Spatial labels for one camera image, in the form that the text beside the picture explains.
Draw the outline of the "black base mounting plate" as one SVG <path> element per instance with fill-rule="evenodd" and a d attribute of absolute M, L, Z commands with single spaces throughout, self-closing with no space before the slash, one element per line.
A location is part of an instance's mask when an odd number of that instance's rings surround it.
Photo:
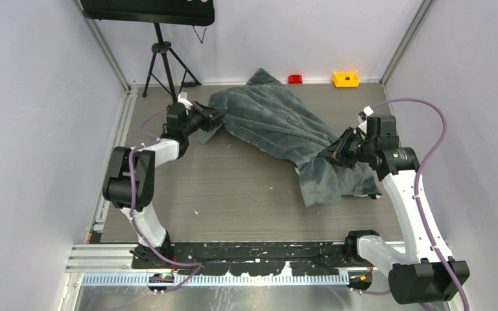
<path fill-rule="evenodd" d="M 188 276 L 330 276 L 354 268 L 369 277 L 374 267 L 356 259 L 342 242 L 177 242 L 156 255 L 137 245 L 130 250 L 134 269 L 168 269 Z"/>

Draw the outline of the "yellow small bin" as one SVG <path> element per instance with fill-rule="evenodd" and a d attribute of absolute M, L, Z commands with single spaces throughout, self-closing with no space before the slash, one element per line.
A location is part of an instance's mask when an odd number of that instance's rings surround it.
<path fill-rule="evenodd" d="M 335 87 L 358 87 L 360 84 L 356 72 L 334 72 L 332 81 Z"/>

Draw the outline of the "aluminium front rail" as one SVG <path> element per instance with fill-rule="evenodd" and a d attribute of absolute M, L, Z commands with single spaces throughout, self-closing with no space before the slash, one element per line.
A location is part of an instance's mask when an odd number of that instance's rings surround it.
<path fill-rule="evenodd" d="M 168 269 L 134 269 L 130 250 L 138 244 L 90 244 L 74 246 L 67 261 L 68 272 L 83 274 L 82 282 L 89 286 L 287 286 L 287 285 L 351 285 L 357 281 L 370 282 L 378 270 L 373 266 L 369 277 L 354 268 L 342 268 L 330 276 L 293 276 L 285 268 L 278 276 L 236 277 L 180 275 Z"/>

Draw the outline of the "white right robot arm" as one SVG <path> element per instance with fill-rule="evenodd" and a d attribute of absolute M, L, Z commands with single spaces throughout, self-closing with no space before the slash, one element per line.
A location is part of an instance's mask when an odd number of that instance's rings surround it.
<path fill-rule="evenodd" d="M 346 261 L 353 266 L 368 262 L 386 275 L 390 293 L 401 305 L 452 300 L 470 270 L 466 261 L 455 260 L 435 224 L 415 151 L 400 146 L 395 117 L 359 119 L 358 127 L 349 127 L 319 155 L 340 167 L 370 166 L 395 208 L 405 251 L 387 244 L 374 230 L 350 231 Z"/>

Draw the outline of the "grey plush pillowcase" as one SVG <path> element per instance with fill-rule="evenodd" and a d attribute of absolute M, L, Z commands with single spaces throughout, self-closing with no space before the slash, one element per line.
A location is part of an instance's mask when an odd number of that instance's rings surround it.
<path fill-rule="evenodd" d="M 305 206 L 339 203 L 344 196 L 381 197 L 367 164 L 346 168 L 319 156 L 338 137 L 266 70 L 259 68 L 243 86 L 212 94 L 208 106 L 227 111 L 222 124 L 232 136 L 294 164 Z"/>

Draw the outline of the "red small block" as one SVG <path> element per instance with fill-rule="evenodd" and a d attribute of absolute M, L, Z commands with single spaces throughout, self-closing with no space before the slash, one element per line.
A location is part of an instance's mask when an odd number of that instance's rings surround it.
<path fill-rule="evenodd" d="M 289 75 L 287 82 L 289 84 L 302 84 L 303 83 L 303 77 L 302 75 Z"/>

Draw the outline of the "black tripod stand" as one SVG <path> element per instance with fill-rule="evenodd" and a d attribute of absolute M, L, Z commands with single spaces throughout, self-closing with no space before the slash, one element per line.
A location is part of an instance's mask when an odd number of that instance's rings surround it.
<path fill-rule="evenodd" d="M 147 97 L 150 81 L 154 79 L 169 94 L 169 96 L 172 99 L 172 102 L 176 102 L 178 100 L 178 95 L 180 94 L 180 92 L 183 90 L 184 87 L 198 87 L 201 86 L 202 83 L 194 75 L 192 70 L 188 68 L 185 62 L 179 57 L 178 53 L 174 51 L 174 49 L 172 48 L 172 43 L 164 40 L 159 23 L 154 23 L 154 30 L 156 33 L 157 42 L 154 43 L 151 48 L 152 58 L 148 68 L 147 78 L 144 84 L 142 97 L 143 98 Z M 176 88 L 174 85 L 174 79 L 172 77 L 172 71 L 171 71 L 171 64 L 168 57 L 169 54 L 173 56 L 173 58 L 181 65 L 182 69 L 184 70 L 182 81 L 178 88 Z M 167 84 L 164 84 L 154 74 L 154 67 L 158 57 L 160 57 L 162 60 L 165 76 L 167 79 Z"/>

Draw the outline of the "black panel on tripod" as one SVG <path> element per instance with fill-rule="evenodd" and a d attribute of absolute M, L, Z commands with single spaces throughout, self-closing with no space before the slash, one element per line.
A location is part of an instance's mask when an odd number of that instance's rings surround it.
<path fill-rule="evenodd" d="M 83 15 L 90 19 L 202 27 L 215 21 L 213 1 L 85 0 L 80 4 Z"/>

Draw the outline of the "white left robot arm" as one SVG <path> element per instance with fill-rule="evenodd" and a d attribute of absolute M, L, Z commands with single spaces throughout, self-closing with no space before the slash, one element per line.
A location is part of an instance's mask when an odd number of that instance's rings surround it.
<path fill-rule="evenodd" d="M 168 231 L 152 206 L 155 171 L 162 164 L 184 156 L 189 136 L 217 129 L 227 110 L 179 99 L 168 105 L 163 132 L 148 146 L 112 150 L 102 188 L 103 198 L 119 209 L 137 235 L 135 256 L 149 260 L 157 268 L 172 264 L 174 251 Z"/>

